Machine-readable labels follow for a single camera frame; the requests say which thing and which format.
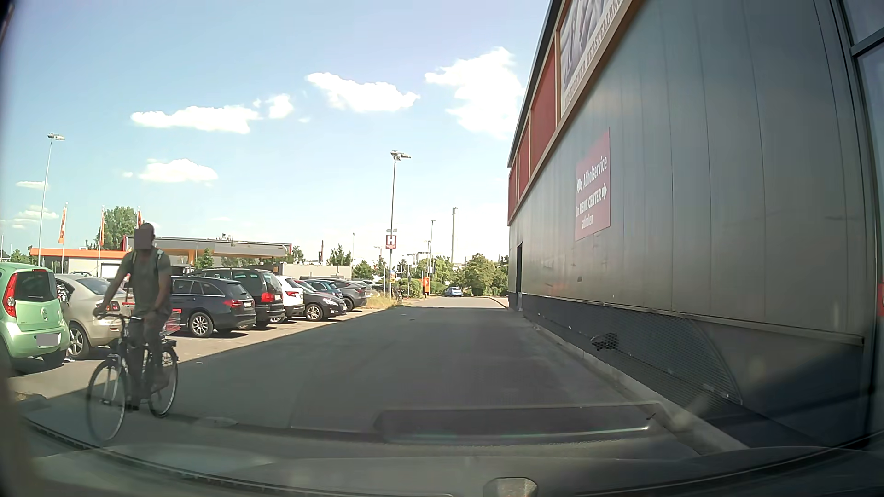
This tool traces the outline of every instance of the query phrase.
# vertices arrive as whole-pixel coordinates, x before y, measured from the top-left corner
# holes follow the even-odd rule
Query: gray building wall
[[[620,326],[638,377],[679,376],[691,357],[661,354],[689,335],[732,377],[731,404],[826,443],[858,434],[872,199],[845,64],[828,2],[645,2],[511,224],[526,316],[591,337],[607,331],[594,311],[530,296],[684,313]],[[608,128],[611,226],[574,241],[575,165]],[[645,343],[629,350],[630,333]],[[702,371],[681,370],[704,387]]]

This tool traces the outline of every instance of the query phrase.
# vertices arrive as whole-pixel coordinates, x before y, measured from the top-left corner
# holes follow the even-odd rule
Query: white car
[[[282,305],[286,308],[286,314],[271,319],[271,323],[282,323],[292,316],[298,316],[304,311],[304,289],[301,287],[293,287],[291,283],[286,281],[288,277],[273,275],[274,278],[282,285]]]

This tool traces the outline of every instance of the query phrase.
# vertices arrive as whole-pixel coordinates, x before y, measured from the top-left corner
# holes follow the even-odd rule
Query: dark gray car
[[[316,278],[320,281],[326,281],[344,294],[344,302],[347,303],[347,310],[353,310],[357,307],[365,307],[369,301],[368,289],[361,283],[338,278]]]

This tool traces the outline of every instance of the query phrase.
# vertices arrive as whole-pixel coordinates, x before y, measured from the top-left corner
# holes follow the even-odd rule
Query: cyclist
[[[105,314],[107,306],[119,289],[120,283],[126,275],[129,275],[129,284],[132,286],[135,308],[132,312],[134,317],[127,327],[129,331],[129,349],[126,351],[126,361],[129,363],[129,372],[132,375],[133,386],[132,399],[127,405],[132,410],[137,410],[143,399],[149,398],[151,392],[163,387],[164,375],[162,374],[163,354],[160,349],[160,332],[163,325],[171,315],[171,303],[169,293],[171,287],[171,262],[161,249],[154,247],[154,227],[150,223],[144,223],[135,230],[135,249],[125,256],[117,270],[117,276],[107,289],[104,301],[95,308],[93,314],[97,317]],[[152,357],[153,385],[151,392],[141,392],[141,364],[144,363],[143,347],[147,344]]]

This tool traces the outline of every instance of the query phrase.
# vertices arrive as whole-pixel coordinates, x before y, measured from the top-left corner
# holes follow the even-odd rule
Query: beige car
[[[62,314],[71,328],[69,357],[74,360],[86,359],[93,348],[108,345],[119,338],[119,319],[96,319],[92,315],[92,311],[104,299],[104,292],[110,284],[107,279],[82,274],[57,274],[55,277]],[[125,302],[126,294],[117,292],[108,310],[129,315],[131,307]]]

